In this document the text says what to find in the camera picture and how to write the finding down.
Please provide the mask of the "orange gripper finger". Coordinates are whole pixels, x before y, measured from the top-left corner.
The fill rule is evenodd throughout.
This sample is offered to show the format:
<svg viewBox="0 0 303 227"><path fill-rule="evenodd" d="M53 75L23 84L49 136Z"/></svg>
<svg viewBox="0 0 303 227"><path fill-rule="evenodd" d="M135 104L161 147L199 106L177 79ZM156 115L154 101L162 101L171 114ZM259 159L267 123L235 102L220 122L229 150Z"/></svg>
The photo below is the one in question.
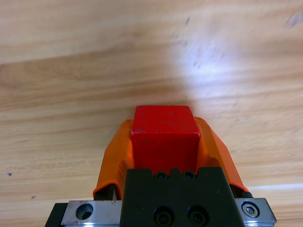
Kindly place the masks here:
<svg viewBox="0 0 303 227"><path fill-rule="evenodd" d="M226 145L204 119L195 117L195 122L201 134L197 152L197 169L221 167L234 197L250 198L251 193L244 186Z"/></svg>
<svg viewBox="0 0 303 227"><path fill-rule="evenodd" d="M116 196L123 199L126 172L134 168L133 146L130 139L133 121L124 121L111 142L107 146L98 177L93 198L97 199L101 192L109 186L115 186Z"/></svg>

